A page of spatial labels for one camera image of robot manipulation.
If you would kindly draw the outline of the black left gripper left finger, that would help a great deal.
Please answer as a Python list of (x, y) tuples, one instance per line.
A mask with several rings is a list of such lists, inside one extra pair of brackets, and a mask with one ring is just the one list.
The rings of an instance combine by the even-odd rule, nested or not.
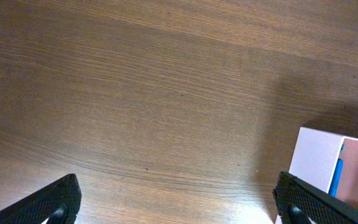
[(74, 224), (80, 205), (78, 179), (75, 174), (67, 174), (0, 210), (0, 223)]

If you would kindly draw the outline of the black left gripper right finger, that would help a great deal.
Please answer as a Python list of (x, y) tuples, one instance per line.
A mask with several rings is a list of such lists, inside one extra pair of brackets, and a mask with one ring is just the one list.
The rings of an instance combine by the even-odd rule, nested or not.
[(273, 197), (281, 223), (358, 223), (358, 209), (288, 172), (279, 173)]

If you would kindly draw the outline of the blue disposable razor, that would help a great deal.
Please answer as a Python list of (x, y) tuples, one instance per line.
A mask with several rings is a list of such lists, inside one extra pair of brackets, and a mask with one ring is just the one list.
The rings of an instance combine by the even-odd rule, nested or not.
[(337, 162), (336, 162), (333, 178), (331, 181), (331, 185), (329, 188), (329, 192), (328, 192), (328, 194), (332, 197), (335, 197), (337, 194), (337, 190), (338, 190), (339, 182), (340, 182), (340, 178), (341, 178), (341, 173), (342, 173), (342, 169), (343, 169), (343, 164), (344, 164), (343, 160), (341, 158), (338, 158)]

